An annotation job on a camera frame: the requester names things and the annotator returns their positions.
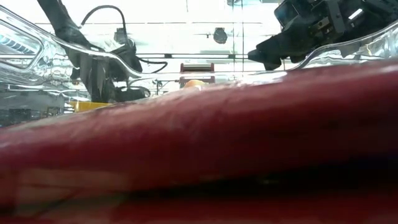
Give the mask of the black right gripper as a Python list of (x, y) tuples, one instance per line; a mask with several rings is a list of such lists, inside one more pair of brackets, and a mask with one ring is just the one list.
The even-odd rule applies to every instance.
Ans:
[(248, 59), (275, 70), (287, 58), (298, 63), (322, 45), (352, 40), (376, 29), (369, 1), (292, 1), (290, 34), (281, 32), (256, 45)]

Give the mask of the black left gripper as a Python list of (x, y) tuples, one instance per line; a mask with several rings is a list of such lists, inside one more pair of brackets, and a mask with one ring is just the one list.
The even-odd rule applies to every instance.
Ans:
[(132, 43), (109, 52), (117, 58), (102, 57), (87, 54), (74, 49), (68, 49), (68, 58), (73, 65), (70, 78), (83, 82), (92, 102), (115, 103), (116, 94), (113, 82), (129, 79), (129, 69), (142, 72), (139, 58), (136, 56), (136, 46)]

